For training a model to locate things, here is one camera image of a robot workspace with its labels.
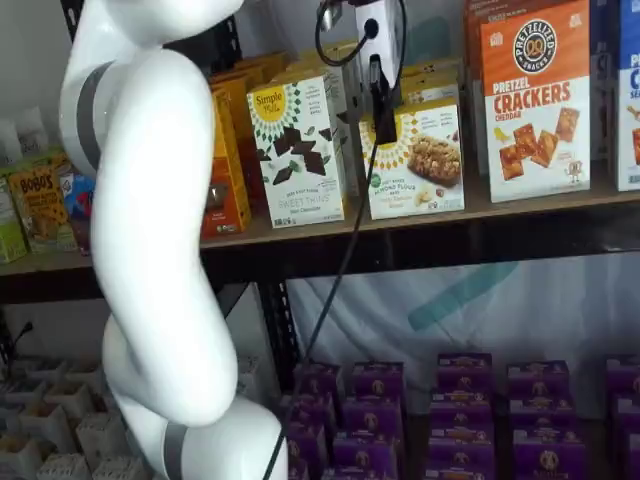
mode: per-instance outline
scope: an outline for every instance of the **brand logo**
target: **brand logo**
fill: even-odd
[[[558,41],[556,32],[545,20],[531,20],[523,25],[513,41],[513,58],[524,73],[544,72],[554,57]]]

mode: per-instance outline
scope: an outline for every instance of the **shelf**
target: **shelf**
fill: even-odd
[[[618,193],[604,165],[591,190],[492,204],[486,178],[465,177],[463,212],[361,225],[348,273],[592,255],[640,249],[640,192]],[[274,230],[267,212],[242,234],[202,245],[212,284],[332,275],[355,222]],[[0,267],[0,303],[100,297],[91,260],[74,253],[28,256]]]

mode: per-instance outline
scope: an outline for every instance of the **purple box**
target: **purple box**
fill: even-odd
[[[480,465],[451,465],[429,460],[424,469],[424,480],[494,480],[492,468]]]
[[[287,447],[291,460],[304,460],[311,480],[318,480],[327,466],[327,446],[323,425],[291,422],[287,431]]]
[[[378,475],[398,478],[396,441],[383,433],[339,431],[333,440],[335,464],[360,467]]]
[[[569,367],[564,361],[512,363],[507,366],[510,395],[566,395]]]
[[[450,465],[482,465],[493,468],[493,425],[432,427],[429,460]]]
[[[575,430],[514,430],[513,455],[517,478],[587,478],[586,447]]]
[[[441,353],[438,355],[438,388],[493,391],[489,353]]]
[[[492,422],[486,392],[435,390],[431,394],[431,421],[438,425],[484,425]]]
[[[511,425],[520,427],[572,427],[576,423],[573,400],[562,397],[512,397],[509,399]]]

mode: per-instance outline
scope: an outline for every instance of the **power cord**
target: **power cord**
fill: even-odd
[[[367,34],[364,38],[362,38],[362,40],[358,42],[358,46],[356,46],[353,52],[351,52],[345,58],[341,60],[332,60],[328,58],[325,55],[324,51],[322,50],[322,45],[320,43],[320,23],[331,1],[333,0],[324,0],[322,3],[322,8],[318,12],[318,19],[316,22],[316,32],[315,32],[316,50],[318,51],[318,55],[320,55],[320,58],[322,59],[322,61],[325,62],[327,65],[340,67],[349,63],[351,60],[353,60],[356,57],[356,55],[358,55],[358,53],[360,53],[360,50],[362,50],[362,47],[364,46],[366,41],[369,39],[369,35]],[[400,10],[402,11],[402,50],[400,53],[400,63],[398,64],[398,73],[396,76],[396,82],[393,88],[391,89],[389,97],[386,99],[385,103],[383,104],[381,114],[384,114],[384,112],[387,111],[392,106],[393,93],[396,91],[396,89],[400,85],[400,78],[402,77],[402,70],[404,68],[405,50],[407,46],[407,10],[404,4],[404,0],[398,0],[398,3],[400,4]],[[305,352],[305,355],[301,362],[302,371],[305,371],[309,367],[309,363],[311,361],[311,353],[313,351],[313,347],[316,344],[316,340],[318,339],[318,335],[320,334],[320,329],[324,325],[324,322],[329,313],[329,309],[333,304],[333,299],[336,296],[336,292],[338,291],[338,287],[340,286],[340,283],[342,283],[342,277],[344,276],[347,270],[347,267],[349,266],[349,262],[351,261],[351,257],[353,256],[353,252],[355,250],[356,244],[358,243],[358,236],[360,234],[360,224],[362,223],[362,218],[364,217],[364,210],[369,200],[368,191],[369,191],[369,186],[371,185],[371,176],[373,174],[373,164],[375,162],[377,153],[378,153],[378,139],[376,138],[376,141],[374,142],[374,145],[373,145],[373,150],[371,151],[371,158],[369,159],[369,169],[367,171],[367,180],[365,184],[366,188],[362,192],[362,199],[360,200],[360,205],[358,207],[358,214],[356,216],[356,222],[353,226],[353,231],[351,232],[349,245],[347,246],[347,250],[345,251],[344,257],[342,258],[340,268],[338,269],[338,274],[336,275],[336,278],[333,281],[333,285],[331,286],[329,295],[325,300],[320,316],[318,317],[318,321],[316,322],[316,326],[314,327],[313,332],[311,334],[311,338],[309,339],[309,347],[307,348],[307,351]],[[267,469],[265,471],[263,480],[269,480],[269,478],[271,477],[271,473],[273,472],[273,468],[278,458],[278,453],[280,452],[282,443],[286,438],[287,431],[291,423],[291,416],[293,414],[293,409],[296,401],[298,400],[298,397],[300,396],[301,388],[302,388],[302,382],[297,381],[295,383],[293,393],[291,395],[291,401],[289,403],[289,407],[287,408],[285,418],[282,422],[282,428],[280,430],[280,434],[278,435],[278,440],[276,441],[276,445],[273,449],[273,452],[271,453],[271,458],[269,459],[269,464],[267,465]]]

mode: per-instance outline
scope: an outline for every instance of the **pretzel crackers box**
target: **pretzel crackers box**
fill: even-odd
[[[480,27],[493,202],[590,184],[589,3]]]
[[[620,1],[618,58],[618,190],[640,188],[640,2]]]

